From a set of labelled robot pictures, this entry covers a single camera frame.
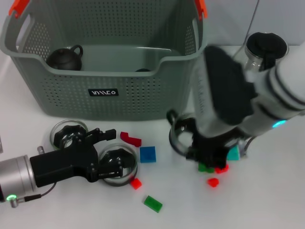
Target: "blue block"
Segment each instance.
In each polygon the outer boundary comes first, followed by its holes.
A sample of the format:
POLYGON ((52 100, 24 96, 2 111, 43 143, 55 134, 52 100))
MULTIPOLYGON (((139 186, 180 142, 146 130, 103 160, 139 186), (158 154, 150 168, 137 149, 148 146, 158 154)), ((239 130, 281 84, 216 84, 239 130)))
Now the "blue block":
POLYGON ((239 149, 238 146, 235 146, 234 148, 230 149, 227 160, 228 161, 239 161, 240 159, 240 154, 239 154, 239 149))
POLYGON ((140 147, 140 162, 141 163, 154 163, 156 159, 156 148, 151 147, 140 147))

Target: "white table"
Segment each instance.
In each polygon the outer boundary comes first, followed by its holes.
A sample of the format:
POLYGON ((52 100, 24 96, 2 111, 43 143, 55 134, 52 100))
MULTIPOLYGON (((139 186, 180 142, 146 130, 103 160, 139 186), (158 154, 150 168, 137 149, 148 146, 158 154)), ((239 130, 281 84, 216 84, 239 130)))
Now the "white table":
MULTIPOLYGON (((237 47, 227 47, 233 53, 237 47)), ((0 160, 52 150, 48 135, 63 120, 43 113, 9 57, 0 54, 0 160)), ((297 117, 253 141, 249 157, 230 162, 221 176, 198 173, 198 165, 176 154, 166 120, 151 122, 85 121, 90 129, 115 128, 156 146, 157 163, 139 164, 143 186, 111 187, 75 177, 59 182, 42 199, 0 205, 1 229, 287 229, 305 225, 305 119, 297 117), (220 179, 212 189, 209 177, 220 179), (142 202, 150 195, 163 203, 159 214, 142 202)), ((101 142, 100 150, 110 143, 101 142)), ((48 190, 40 188, 37 193, 48 190)))

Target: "red toy brick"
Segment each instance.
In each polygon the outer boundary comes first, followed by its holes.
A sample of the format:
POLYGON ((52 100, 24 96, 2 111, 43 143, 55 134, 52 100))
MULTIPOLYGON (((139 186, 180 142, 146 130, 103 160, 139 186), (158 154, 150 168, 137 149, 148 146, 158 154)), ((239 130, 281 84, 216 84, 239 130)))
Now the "red toy brick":
POLYGON ((216 187, 219 185, 219 180, 217 178, 211 178, 207 180, 207 183, 211 187, 216 187))
POLYGON ((126 132, 121 132, 121 140, 130 144, 130 145, 133 145, 135 147, 141 147, 142 146, 142 140, 141 139, 138 139, 138 138, 133 138, 133 137, 129 137, 128 133, 126 132))
POLYGON ((138 178, 134 179, 130 184, 135 190, 142 186, 142 183, 138 178))
POLYGON ((215 168, 215 172, 216 172, 217 174, 225 173, 225 172, 227 172, 228 170, 229 170, 229 166, 228 166, 228 165, 226 165, 225 168, 223 168, 223 169, 221 169, 221 168, 215 168))

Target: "basket logo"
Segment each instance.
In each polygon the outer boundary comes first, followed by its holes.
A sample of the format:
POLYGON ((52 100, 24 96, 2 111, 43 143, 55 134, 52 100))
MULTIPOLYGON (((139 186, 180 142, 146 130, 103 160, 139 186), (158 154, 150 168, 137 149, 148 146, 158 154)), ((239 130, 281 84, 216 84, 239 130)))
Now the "basket logo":
POLYGON ((110 89, 88 89, 90 96, 119 96, 119 91, 116 88, 110 89))

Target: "white wall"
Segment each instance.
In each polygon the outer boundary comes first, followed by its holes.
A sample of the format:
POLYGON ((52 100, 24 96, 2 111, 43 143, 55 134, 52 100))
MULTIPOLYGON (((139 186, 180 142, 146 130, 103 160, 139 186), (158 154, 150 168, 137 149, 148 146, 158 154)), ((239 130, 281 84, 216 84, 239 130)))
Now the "white wall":
MULTIPOLYGON (((14 0, 0 0, 0 28, 14 0)), ((243 42, 257 0, 205 0, 209 41, 223 45, 243 42)), ((305 0, 261 0, 252 31, 272 31, 289 44, 305 41, 305 0)))

